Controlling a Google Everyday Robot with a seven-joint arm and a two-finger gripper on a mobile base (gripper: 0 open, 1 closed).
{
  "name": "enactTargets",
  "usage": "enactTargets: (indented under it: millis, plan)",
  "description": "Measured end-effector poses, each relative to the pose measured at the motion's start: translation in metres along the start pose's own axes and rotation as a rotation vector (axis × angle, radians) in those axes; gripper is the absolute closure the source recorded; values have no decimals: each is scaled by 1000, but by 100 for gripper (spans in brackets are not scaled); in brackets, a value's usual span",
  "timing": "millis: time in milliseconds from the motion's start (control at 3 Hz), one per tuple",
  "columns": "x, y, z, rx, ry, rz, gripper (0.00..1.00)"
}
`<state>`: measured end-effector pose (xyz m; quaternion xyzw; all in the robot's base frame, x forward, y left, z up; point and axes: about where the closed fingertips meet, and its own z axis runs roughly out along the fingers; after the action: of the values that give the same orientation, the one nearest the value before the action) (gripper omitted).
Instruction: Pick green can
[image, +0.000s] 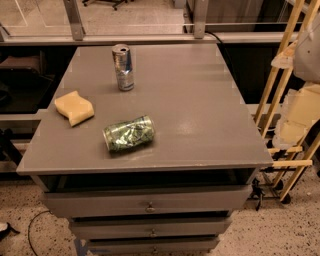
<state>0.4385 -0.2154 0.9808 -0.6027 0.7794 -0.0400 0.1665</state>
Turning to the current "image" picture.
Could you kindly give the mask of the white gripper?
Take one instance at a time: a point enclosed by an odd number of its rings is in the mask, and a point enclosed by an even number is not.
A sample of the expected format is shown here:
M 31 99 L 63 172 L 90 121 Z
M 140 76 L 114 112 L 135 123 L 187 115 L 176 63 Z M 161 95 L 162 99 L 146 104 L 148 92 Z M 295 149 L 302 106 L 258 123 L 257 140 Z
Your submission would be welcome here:
M 277 54 L 271 66 L 287 69 L 293 66 L 297 40 Z M 299 90 L 290 89 L 284 98 L 272 144 L 280 150 L 296 146 L 320 119 L 320 85 L 306 82 Z

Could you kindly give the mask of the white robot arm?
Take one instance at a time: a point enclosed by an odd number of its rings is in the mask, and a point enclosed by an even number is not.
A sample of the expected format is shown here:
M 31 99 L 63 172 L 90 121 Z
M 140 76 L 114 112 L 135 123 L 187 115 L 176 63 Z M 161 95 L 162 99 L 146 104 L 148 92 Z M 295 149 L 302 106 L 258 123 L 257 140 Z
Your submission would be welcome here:
M 305 82 L 299 90 L 288 90 L 272 139 L 274 147 L 287 150 L 297 145 L 320 119 L 320 14 L 271 65 L 292 68 L 294 75 Z

